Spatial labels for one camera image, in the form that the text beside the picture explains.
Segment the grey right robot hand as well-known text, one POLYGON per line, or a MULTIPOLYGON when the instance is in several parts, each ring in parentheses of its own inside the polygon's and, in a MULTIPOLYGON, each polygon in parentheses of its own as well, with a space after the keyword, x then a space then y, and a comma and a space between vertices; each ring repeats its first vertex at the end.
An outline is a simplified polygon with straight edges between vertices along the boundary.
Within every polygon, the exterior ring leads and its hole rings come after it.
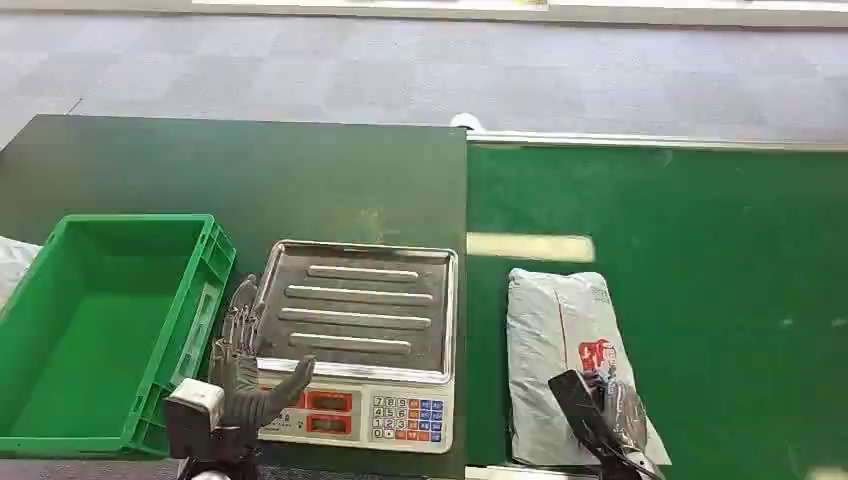
POLYGON ((569 369, 548 380, 577 442, 601 465, 609 478, 657 478, 647 457, 645 408, 630 383, 597 369, 569 369))

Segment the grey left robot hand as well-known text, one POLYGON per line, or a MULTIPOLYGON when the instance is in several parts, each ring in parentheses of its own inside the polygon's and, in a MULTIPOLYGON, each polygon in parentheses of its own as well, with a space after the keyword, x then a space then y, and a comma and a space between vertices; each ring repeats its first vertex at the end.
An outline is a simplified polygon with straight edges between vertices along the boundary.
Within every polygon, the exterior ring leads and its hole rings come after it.
POLYGON ((269 390, 259 384, 257 344, 265 304, 254 274, 236 288, 226 308, 221 335, 212 345, 209 379, 224 391, 220 425, 254 445, 259 430, 272 423, 312 380, 314 355, 302 357, 287 380, 269 390))

